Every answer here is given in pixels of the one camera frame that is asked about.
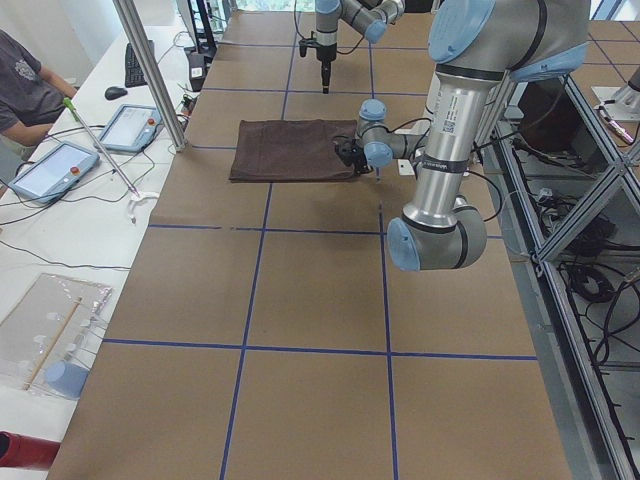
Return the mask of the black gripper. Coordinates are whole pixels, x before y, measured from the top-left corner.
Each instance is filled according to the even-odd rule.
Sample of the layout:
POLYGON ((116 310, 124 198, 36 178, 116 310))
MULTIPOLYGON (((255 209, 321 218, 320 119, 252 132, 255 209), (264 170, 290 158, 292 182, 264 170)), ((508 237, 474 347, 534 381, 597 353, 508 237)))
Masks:
POLYGON ((353 142, 344 146, 344 164, 351 167, 355 175, 373 172, 373 168, 367 163, 363 149, 353 142))
POLYGON ((319 45, 317 47, 317 59, 321 64, 322 93, 328 94, 331 82, 331 62, 336 60, 336 44, 319 45))

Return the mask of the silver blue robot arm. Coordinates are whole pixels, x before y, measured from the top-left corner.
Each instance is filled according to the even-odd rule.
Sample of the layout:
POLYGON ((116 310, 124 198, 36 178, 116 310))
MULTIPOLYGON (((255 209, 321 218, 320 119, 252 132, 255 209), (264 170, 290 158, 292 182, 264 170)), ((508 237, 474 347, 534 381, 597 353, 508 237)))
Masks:
POLYGON ((534 81, 577 69, 589 14, 587 1, 447 1, 428 39, 439 88, 427 134, 394 134, 382 102, 361 105, 356 139, 369 165, 417 160, 413 199, 387 228, 399 269, 464 268, 482 255, 485 223, 459 188, 489 92, 505 76, 534 81))
POLYGON ((388 25, 393 24, 405 11, 404 1, 375 1, 369 6, 356 0, 319 0, 315 2, 316 31, 307 40, 309 48, 316 50, 321 62, 322 92, 329 93, 332 62, 338 55, 337 34, 343 21, 370 43, 377 43, 388 25))

